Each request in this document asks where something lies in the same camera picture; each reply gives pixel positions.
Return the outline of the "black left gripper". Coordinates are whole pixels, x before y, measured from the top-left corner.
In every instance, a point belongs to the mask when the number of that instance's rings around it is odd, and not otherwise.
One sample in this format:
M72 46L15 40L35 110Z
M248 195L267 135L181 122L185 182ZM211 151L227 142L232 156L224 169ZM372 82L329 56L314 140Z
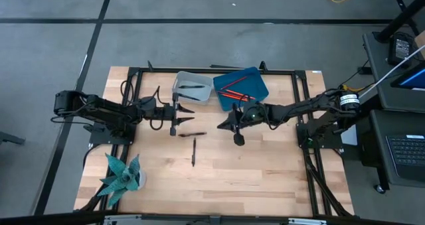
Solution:
M156 106L156 99L154 96L147 97L144 101L144 119L149 121L149 126L155 131L163 127L164 121L170 121L170 135L176 136L176 126L185 121L194 119L194 117L180 117L177 118L177 110L183 113L195 113L194 111L184 108L180 103L177 103L178 94L173 93L172 104L164 103L162 107Z

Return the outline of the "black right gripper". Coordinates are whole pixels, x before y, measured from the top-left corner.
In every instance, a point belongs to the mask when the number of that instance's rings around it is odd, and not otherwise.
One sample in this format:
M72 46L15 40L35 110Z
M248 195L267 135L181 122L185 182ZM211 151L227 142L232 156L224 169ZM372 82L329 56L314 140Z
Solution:
M233 104L233 113L228 114L227 119L217 126L218 129L232 130L234 143L237 146L245 144L244 136L240 133L241 129L258 125L266 119L266 112L260 102L248 102L246 105L248 108L240 110L236 104Z

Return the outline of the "orange pencil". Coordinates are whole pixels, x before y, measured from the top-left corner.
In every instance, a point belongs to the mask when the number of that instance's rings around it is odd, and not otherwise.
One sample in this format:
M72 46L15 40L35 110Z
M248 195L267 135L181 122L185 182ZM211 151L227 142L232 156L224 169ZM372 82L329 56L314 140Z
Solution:
M243 101L243 102L248 101L248 99L244 96L234 96L232 94L221 94L221 95L226 97L226 98L231 98L231 99L234 99L234 100L240 100L240 101Z

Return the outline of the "grey plastic bin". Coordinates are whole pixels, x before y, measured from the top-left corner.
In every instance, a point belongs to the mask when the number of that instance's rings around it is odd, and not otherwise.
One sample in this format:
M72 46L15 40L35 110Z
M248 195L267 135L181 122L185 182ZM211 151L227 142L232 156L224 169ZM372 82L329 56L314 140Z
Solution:
M179 89L179 86L182 85L204 85L205 87L197 89ZM213 79L211 77L202 76L200 74L194 74L186 71L180 71L176 75L172 87L172 92L200 99L200 101L194 101L187 98L179 97L179 101L206 105L208 104L212 88Z

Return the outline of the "blue plastic bin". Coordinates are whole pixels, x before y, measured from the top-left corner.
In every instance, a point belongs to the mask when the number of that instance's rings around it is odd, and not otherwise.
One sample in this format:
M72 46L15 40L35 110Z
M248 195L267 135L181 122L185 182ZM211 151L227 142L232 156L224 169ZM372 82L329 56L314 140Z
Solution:
M227 89L220 90L223 86L243 76L247 76L247 79ZM255 97L256 99L254 101L259 101L259 102L266 99L269 95L269 91L261 77L261 74L258 71L258 69L255 67L246 68L236 72L231 72L228 74L223 74L221 76L214 77L213 86L218 96L218 101L220 103L221 109L225 112L230 111L232 109L233 104L237 104L237 105L240 104L240 106L242 107L245 102L240 100L234 100L231 98L226 98L217 92L224 92L224 93L230 94L229 92L226 92L225 90L233 90L235 92L240 92L241 94L248 94L249 96Z

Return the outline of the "teal potted plant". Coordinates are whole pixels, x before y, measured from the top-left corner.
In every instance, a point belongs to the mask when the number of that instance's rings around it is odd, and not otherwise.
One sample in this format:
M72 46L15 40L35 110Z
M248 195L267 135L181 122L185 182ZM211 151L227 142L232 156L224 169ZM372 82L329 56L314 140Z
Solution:
M101 179L106 188L103 188L98 196L110 195L108 200L108 208L110 208L127 191L136 191L144 187L147 177L139 163L139 154L130 161L129 165L109 154L106 154L106 158L108 168L113 172L113 175Z

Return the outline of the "black front crossbar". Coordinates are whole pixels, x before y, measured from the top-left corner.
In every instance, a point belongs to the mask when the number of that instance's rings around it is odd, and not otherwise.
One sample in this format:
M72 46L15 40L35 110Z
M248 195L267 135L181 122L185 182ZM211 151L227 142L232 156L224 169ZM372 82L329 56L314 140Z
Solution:
M137 222L142 222L144 220L206 222L210 225L221 225L225 222L263 222L277 223L279 225L412 225L406 223L368 220L356 216L318 215L312 218L295 218L276 216L116 214L112 210L0 218L0 225L112 225L114 222L133 220Z

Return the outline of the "white paper sheet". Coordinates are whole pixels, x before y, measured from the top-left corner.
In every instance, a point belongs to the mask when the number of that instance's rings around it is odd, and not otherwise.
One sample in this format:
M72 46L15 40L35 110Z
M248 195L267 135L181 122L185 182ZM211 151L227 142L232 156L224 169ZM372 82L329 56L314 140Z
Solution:
M348 130L341 134L341 141L345 145L358 145L356 125L352 125Z

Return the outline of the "black cart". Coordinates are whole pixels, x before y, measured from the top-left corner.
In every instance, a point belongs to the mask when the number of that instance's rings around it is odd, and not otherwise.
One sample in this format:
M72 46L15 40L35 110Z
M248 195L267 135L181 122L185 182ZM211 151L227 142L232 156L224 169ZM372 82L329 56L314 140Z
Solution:
M401 73L386 61L389 44L376 40L374 33L363 35L371 73L379 83L361 98L364 119L356 123L357 139L366 159L377 164L382 187L387 184L425 188L425 167L409 167L407 179L398 176L387 144L387 135L425 137L425 92L393 88L391 75Z

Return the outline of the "black furniture leg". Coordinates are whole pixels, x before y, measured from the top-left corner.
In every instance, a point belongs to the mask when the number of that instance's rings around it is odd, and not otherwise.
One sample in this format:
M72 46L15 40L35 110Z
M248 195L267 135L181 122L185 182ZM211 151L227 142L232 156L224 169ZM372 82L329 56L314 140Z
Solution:
M3 142L22 145L25 142L25 139L0 131L0 144L2 144Z

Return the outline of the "black laptop keyboard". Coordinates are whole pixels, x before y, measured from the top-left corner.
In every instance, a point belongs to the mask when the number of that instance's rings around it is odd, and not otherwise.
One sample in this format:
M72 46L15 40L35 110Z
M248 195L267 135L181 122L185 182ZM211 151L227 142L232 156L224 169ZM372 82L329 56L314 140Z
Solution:
M425 183L425 135L387 135L396 174Z

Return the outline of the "black power adapter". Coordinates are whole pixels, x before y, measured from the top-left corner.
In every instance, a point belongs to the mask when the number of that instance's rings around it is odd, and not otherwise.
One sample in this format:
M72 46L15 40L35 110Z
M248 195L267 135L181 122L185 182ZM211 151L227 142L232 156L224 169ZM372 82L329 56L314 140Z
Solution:
M389 40L388 63L396 66L412 53L412 37L397 32Z

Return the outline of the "blue lit screen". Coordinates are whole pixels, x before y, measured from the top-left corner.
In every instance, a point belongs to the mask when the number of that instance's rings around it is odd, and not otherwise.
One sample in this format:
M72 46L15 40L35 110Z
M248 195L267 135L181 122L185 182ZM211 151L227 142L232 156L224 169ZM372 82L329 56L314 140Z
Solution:
M393 88L425 91L425 62L421 62L414 68L399 76L390 83Z

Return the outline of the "black stand pole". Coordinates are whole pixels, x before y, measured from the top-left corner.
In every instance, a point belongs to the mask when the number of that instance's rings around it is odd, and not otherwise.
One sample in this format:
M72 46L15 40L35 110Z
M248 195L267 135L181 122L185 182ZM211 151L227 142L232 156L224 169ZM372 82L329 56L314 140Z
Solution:
M386 42L403 24L411 19L419 10L425 7L425 0L413 0L405 10L401 12L387 27L381 32L375 33L375 39L379 42Z

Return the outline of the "brown cardboard box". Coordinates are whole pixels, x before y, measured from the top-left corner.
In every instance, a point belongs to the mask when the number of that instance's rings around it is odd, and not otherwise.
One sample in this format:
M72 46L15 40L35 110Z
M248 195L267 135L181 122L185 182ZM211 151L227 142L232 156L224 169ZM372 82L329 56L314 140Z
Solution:
M423 59L425 60L425 30L422 31L418 36L416 36L414 40L418 48L423 47L420 53Z

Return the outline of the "black table frame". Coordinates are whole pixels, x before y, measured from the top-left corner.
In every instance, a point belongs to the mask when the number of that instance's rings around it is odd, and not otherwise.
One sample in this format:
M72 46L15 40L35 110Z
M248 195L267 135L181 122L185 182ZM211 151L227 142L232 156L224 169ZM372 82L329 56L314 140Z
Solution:
M171 102L171 89L179 71L215 77L228 72L205 72L208 68L156 68L141 74L140 98L150 96L161 86L163 102ZM269 69L262 78L269 91L266 103L295 102L289 70ZM244 146L233 143L233 133L219 130L218 124L227 118L213 92L207 105L182 103L195 114L180 113L179 117L195 119L177 127L180 133L204 132L196 136L196 161L192 167L193 139L171 137L170 123L154 131L149 122L138 125L135 141L129 147L128 161L139 154L147 181L141 189L124 194L117 203L118 212L136 214L177 215L313 215L309 196L303 152L298 147L296 123L293 118L271 131L267 125L242 130ZM105 154L112 145L101 145L89 153L82 173L74 209L82 208L94 196L106 176ZM331 149L320 151L327 186L343 208L354 213L343 162Z

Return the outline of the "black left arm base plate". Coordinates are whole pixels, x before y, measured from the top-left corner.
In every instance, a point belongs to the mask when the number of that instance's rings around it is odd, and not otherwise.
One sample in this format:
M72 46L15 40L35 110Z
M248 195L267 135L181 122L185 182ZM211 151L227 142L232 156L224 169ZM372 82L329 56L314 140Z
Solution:
M121 135L113 135L112 130L101 123L94 123L90 129L92 144L131 145L135 139L136 125L128 125Z

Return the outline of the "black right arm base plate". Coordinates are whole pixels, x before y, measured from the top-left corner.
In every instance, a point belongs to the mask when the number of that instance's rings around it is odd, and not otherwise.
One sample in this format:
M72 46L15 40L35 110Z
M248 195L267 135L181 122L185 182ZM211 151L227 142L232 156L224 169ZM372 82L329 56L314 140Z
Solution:
M302 149L340 149L342 129L338 125L314 127L310 123L296 125L297 140Z

